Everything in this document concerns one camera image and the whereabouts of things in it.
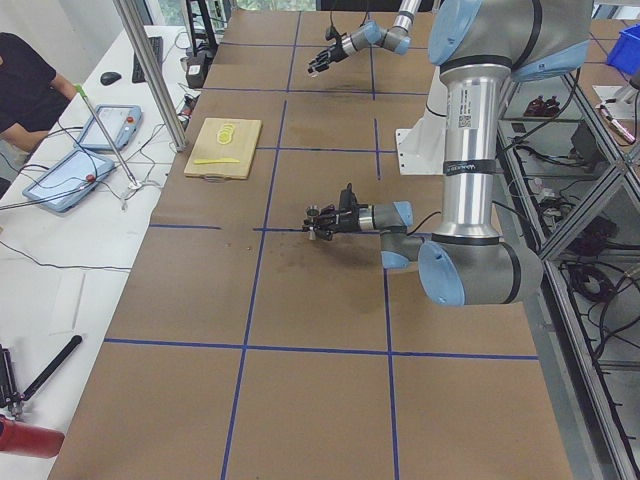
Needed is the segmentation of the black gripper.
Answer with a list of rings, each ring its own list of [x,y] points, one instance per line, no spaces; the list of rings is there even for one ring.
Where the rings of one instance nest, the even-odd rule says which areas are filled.
[[[320,208],[317,223],[331,223],[330,226],[303,225],[302,230],[307,232],[309,239],[331,241],[335,233],[360,232],[358,207],[336,210],[334,204]]]
[[[343,44],[336,42],[327,49],[320,51],[308,64],[309,75],[319,75],[329,69],[331,63],[337,63],[344,60],[347,54],[344,51]]]

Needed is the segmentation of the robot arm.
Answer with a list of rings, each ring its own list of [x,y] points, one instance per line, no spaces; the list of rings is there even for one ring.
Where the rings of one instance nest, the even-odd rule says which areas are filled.
[[[578,69],[589,48],[589,1],[447,1],[432,26],[428,57],[447,91],[441,221],[428,239],[413,237],[406,202],[369,205],[351,189],[337,205],[309,207],[312,238],[375,230],[382,263],[416,263],[422,287],[445,306],[509,304],[542,280],[539,257],[501,240],[492,226],[492,188],[500,91]]]
[[[419,11],[421,1],[404,0],[400,3],[394,23],[389,28],[383,28],[374,20],[364,19],[358,29],[351,33],[340,33],[330,13],[330,25],[326,29],[325,39],[331,44],[320,51],[307,67],[307,73],[316,77],[329,69],[333,63],[338,63],[356,53],[377,46],[398,55],[404,55],[410,45],[410,31]]]

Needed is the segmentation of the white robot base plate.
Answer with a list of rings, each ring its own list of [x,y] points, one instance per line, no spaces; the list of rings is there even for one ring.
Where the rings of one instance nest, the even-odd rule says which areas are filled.
[[[443,174],[443,130],[397,129],[395,133],[399,172],[404,176]]]

